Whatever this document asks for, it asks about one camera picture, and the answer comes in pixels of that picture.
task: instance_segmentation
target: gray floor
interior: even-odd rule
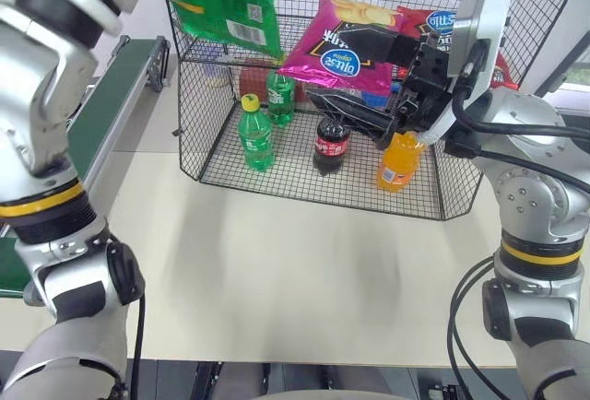
[[[6,380],[18,356],[17,352],[0,351],[0,381]],[[191,399],[196,366],[196,361],[142,360],[139,398]],[[427,399],[428,387],[434,384],[456,384],[453,372],[446,368],[380,368],[379,371],[392,394],[412,400]],[[483,372],[511,399],[526,400],[525,391],[515,370],[497,369]],[[462,370],[462,373],[477,400],[496,398],[472,371]],[[268,393],[283,392],[293,384],[301,386],[306,380],[309,380],[309,371],[305,365],[272,364]]]

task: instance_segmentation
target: black cable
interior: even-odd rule
[[[507,154],[502,153],[495,153],[493,151],[486,151],[481,150],[478,152],[478,156],[487,159],[499,160],[500,162],[512,163],[513,165],[518,165],[519,167],[527,168],[532,171],[540,172],[541,174],[547,174],[559,181],[564,183],[568,183],[569,185],[583,191],[584,193],[590,194],[590,184],[581,181],[580,179],[576,179],[569,174],[561,172],[559,170],[554,170],[550,167],[546,167],[545,165],[541,165],[530,160],[516,158],[514,156],[509,156]]]
[[[493,259],[491,257],[489,257],[489,258],[484,259],[483,261],[479,262],[478,264],[474,265],[473,267],[471,267],[471,269],[469,269],[469,271],[467,271],[466,275],[461,279],[461,282],[459,282],[459,285],[457,285],[457,288],[454,291],[453,297],[451,298],[451,312],[450,312],[450,317],[449,317],[449,323],[447,325],[446,348],[447,348],[447,352],[449,354],[449,360],[451,360],[451,368],[453,369],[453,374],[454,374],[455,378],[457,379],[457,381],[459,382],[459,386],[461,386],[461,389],[463,390],[463,392],[465,394],[466,400],[473,400],[473,396],[471,395],[471,393],[467,389],[466,382],[463,379],[461,372],[459,371],[459,368],[457,366],[457,361],[454,356],[453,331],[455,328],[455,319],[456,319],[456,314],[459,309],[459,306],[461,305],[461,302],[463,301],[463,298],[465,297],[467,292],[478,282],[478,280],[480,280],[485,274],[487,274],[491,269],[493,269],[493,267],[494,267],[493,263],[488,263],[491,260],[493,260]],[[484,268],[481,269],[469,282],[467,282],[465,285],[465,288],[463,290],[461,290],[461,284],[465,283],[466,280],[471,276],[471,274],[473,274],[473,272],[475,272],[475,270],[479,269],[483,265],[485,265]]]
[[[483,266],[489,262],[492,262],[492,261],[493,261],[493,255],[482,260],[481,262],[479,262],[478,264],[473,266],[471,269],[469,269],[469,271],[466,272],[466,274],[463,276],[463,278],[461,279],[461,281],[457,285],[457,289],[461,288],[465,284],[465,282],[469,279],[469,277],[477,269],[479,269],[481,266]],[[458,297],[461,297],[461,300],[462,300],[468,291],[469,291],[469,288],[466,288],[463,291],[461,291],[461,293],[463,293],[462,296],[458,295],[457,291],[455,291],[455,294],[453,295],[453,298],[451,299],[451,312],[453,312],[454,307],[456,307],[457,311],[459,310],[459,306],[460,306],[461,302],[460,301],[457,302],[457,299],[458,299]],[[476,365],[476,363],[469,357],[469,354],[467,353],[465,347],[463,346],[463,342],[461,341],[461,337],[459,336],[459,332],[457,331],[456,324],[453,327],[453,337],[454,337],[454,341],[457,344],[457,347],[459,348],[459,351],[461,352],[461,355],[466,360],[467,364],[473,370],[473,372],[476,373],[476,375],[479,377],[479,379],[486,386],[488,386],[488,388],[490,388],[490,390],[492,392],[494,392],[501,400],[511,400],[510,397],[508,397],[506,394],[504,394],[502,391],[500,391],[500,389],[498,389],[496,387],[496,385],[490,379],[488,379],[488,377],[486,377],[483,372],[481,372],[478,365]]]
[[[489,46],[486,41],[476,41],[466,62],[461,67],[461,74],[453,88],[452,109],[456,120],[466,128],[480,133],[495,135],[552,135],[555,137],[571,137],[590,140],[590,130],[553,125],[532,124],[498,124],[474,120],[463,108],[463,102],[471,95],[488,57]]]
[[[133,367],[131,372],[130,398],[139,398],[139,363],[141,361],[141,347],[144,341],[144,323],[146,322],[146,295],[139,298],[139,317],[137,318],[136,349],[133,353]]]
[[[458,92],[453,94],[452,109],[456,120],[470,130],[494,135],[552,135],[555,137],[590,140],[590,130],[584,128],[531,124],[489,124],[476,121],[463,108],[463,102],[466,98],[467,92],[459,89]]]
[[[535,390],[533,394],[533,400],[545,400],[544,391],[549,388],[553,383],[563,380],[567,377],[574,377],[578,375],[575,370],[564,370],[557,372],[556,374],[550,375],[545,379]]]

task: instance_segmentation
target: red label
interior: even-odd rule
[[[348,139],[342,142],[328,142],[320,136],[315,139],[315,151],[324,156],[340,156],[347,151]]]

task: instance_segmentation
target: red snack bag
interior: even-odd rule
[[[412,38],[419,38],[427,35],[431,31],[439,33],[438,49],[445,52],[451,51],[451,44],[453,40],[453,24],[454,12],[444,10],[413,10],[399,6],[397,11],[402,13],[406,18],[403,23],[401,32],[411,36]],[[407,71],[404,68],[399,68],[399,74],[404,75]],[[508,64],[498,53],[496,58],[496,65],[491,78],[490,86],[492,88],[507,87],[518,89],[518,85],[513,83],[510,77],[510,70]]]

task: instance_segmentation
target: plastic bottle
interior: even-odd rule
[[[313,166],[325,176],[338,172],[344,163],[350,130],[338,121],[325,117],[317,125]]]
[[[260,111],[260,100],[255,94],[242,97],[243,115],[238,124],[246,164],[257,171],[265,171],[275,163],[273,125]]]
[[[424,148],[426,146],[416,140],[415,133],[395,133],[391,144],[383,153],[377,171],[377,186],[392,193],[404,188],[418,169],[420,154]]]
[[[270,120],[283,128],[293,120],[295,112],[295,79],[278,75],[272,70],[266,77],[266,95],[268,97],[268,116]]]

